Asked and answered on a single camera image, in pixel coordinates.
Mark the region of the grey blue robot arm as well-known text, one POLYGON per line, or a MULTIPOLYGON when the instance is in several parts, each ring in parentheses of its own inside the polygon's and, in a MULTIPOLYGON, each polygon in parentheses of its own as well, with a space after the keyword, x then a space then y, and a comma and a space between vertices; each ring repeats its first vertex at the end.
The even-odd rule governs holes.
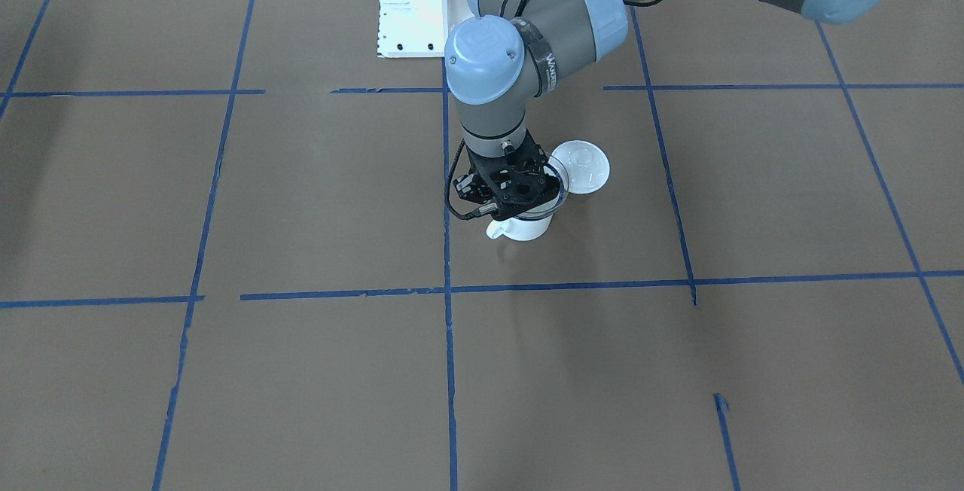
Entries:
MULTIPOLYGON (((529 100, 618 49, 630 31, 631 7, 666 0, 467 0, 469 18, 444 48, 445 81, 462 125, 468 171, 447 174, 451 195, 473 203, 459 219, 496 221, 530 213, 563 193, 545 172, 548 155, 532 137, 529 100)), ((882 0, 756 0, 819 23, 857 20, 882 0)))

